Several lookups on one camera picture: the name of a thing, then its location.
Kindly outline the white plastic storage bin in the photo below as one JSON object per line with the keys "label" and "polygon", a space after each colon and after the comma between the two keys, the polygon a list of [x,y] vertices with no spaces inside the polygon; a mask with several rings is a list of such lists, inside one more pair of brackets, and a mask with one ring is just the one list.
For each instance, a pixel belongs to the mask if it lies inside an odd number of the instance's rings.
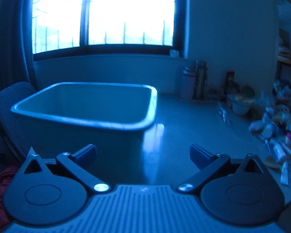
{"label": "white plastic storage bin", "polygon": [[17,102],[11,112],[29,146],[53,158],[88,144],[102,152],[141,143],[154,124],[157,98],[149,85],[62,82]]}

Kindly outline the silver snack wrapper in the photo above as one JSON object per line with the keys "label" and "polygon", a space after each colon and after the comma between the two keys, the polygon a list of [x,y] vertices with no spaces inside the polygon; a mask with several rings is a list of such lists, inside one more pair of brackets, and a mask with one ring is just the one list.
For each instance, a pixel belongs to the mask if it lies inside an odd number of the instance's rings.
{"label": "silver snack wrapper", "polygon": [[226,124],[230,124],[230,119],[229,119],[229,116],[228,116],[228,112],[227,112],[227,110],[223,107],[223,104],[222,104],[221,102],[218,102],[217,110],[218,110],[219,115],[222,117],[223,121],[224,121]]}

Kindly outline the white bowl with food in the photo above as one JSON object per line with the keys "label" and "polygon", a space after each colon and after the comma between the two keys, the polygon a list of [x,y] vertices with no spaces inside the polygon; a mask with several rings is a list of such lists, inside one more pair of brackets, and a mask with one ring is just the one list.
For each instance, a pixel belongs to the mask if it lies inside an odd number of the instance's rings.
{"label": "white bowl with food", "polygon": [[232,110],[238,116],[244,116],[250,110],[253,99],[246,98],[242,95],[234,95],[232,99]]}

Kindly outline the dark patterned fabric chair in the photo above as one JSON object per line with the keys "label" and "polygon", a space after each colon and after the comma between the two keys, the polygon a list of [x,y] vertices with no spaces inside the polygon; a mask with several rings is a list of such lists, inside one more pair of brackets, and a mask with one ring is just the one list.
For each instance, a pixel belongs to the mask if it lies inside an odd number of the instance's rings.
{"label": "dark patterned fabric chair", "polygon": [[6,141],[21,159],[25,159],[30,143],[26,138],[21,122],[12,112],[12,107],[37,91],[27,82],[15,83],[0,91],[0,124]]}

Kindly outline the pink water bottle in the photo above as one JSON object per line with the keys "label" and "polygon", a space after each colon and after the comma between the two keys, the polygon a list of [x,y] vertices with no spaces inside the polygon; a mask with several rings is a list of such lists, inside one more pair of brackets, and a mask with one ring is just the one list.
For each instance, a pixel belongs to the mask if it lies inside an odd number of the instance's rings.
{"label": "pink water bottle", "polygon": [[194,95],[196,74],[185,67],[181,77],[180,97],[184,100],[192,100]]}

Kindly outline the steel thermos bottle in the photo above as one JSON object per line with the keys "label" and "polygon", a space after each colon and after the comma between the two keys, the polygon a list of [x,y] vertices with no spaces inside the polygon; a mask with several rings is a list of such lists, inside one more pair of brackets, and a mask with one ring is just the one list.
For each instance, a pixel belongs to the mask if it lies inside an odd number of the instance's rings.
{"label": "steel thermos bottle", "polygon": [[203,97],[205,81],[207,79],[207,63],[205,61],[196,61],[196,83],[194,90],[194,98],[200,99]]}

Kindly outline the small white box on sill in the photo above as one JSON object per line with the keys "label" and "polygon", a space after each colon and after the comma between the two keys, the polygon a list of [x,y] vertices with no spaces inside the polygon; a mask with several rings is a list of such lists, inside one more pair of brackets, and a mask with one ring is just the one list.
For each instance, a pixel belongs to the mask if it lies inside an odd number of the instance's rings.
{"label": "small white box on sill", "polygon": [[180,57],[180,52],[178,50],[170,50],[170,57],[178,58]]}

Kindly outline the dark window frame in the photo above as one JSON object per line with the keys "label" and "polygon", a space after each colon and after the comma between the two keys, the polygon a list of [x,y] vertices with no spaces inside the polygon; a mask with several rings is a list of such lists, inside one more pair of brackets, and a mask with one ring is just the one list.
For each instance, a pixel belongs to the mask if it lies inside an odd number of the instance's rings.
{"label": "dark window frame", "polygon": [[79,55],[183,52],[187,0],[4,0],[22,63]]}

